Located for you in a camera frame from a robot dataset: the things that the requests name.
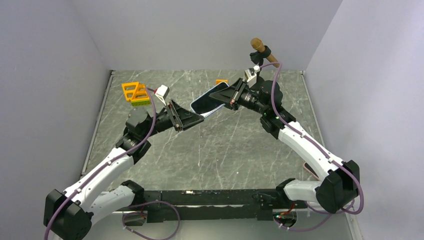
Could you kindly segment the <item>pink cased phone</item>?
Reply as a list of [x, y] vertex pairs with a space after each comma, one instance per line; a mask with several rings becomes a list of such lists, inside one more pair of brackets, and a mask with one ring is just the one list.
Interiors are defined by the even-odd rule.
[[313, 170], [313, 168], [307, 163], [305, 162], [303, 164], [303, 168], [309, 173], [311, 174], [316, 180], [320, 180], [319, 176], [316, 174], [316, 172]]

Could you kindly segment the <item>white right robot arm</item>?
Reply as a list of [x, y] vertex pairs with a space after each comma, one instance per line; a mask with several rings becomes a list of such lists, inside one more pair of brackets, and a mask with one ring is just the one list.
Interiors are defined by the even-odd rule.
[[364, 193], [358, 164], [332, 154], [304, 130], [282, 106], [283, 93], [276, 81], [266, 80], [254, 91], [238, 79], [209, 97], [234, 111], [242, 106], [259, 113], [263, 129], [294, 150], [318, 176], [317, 181], [290, 178], [278, 185], [275, 199], [280, 207], [288, 208], [295, 201], [314, 202], [335, 214], [339, 210], [347, 212], [345, 205], [359, 197], [359, 208], [354, 213], [362, 211]]

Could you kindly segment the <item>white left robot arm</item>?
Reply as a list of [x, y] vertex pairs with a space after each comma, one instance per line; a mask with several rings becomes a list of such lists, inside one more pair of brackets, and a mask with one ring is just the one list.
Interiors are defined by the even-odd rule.
[[204, 119], [174, 100], [152, 115], [144, 107], [133, 108], [122, 137], [110, 153], [76, 183], [62, 191], [54, 189], [46, 196], [43, 238], [47, 240], [54, 233], [62, 240], [82, 240], [95, 223], [112, 212], [124, 207], [139, 209], [144, 203], [144, 189], [132, 181], [108, 194], [101, 193], [147, 153], [150, 136], [168, 129], [183, 132]]

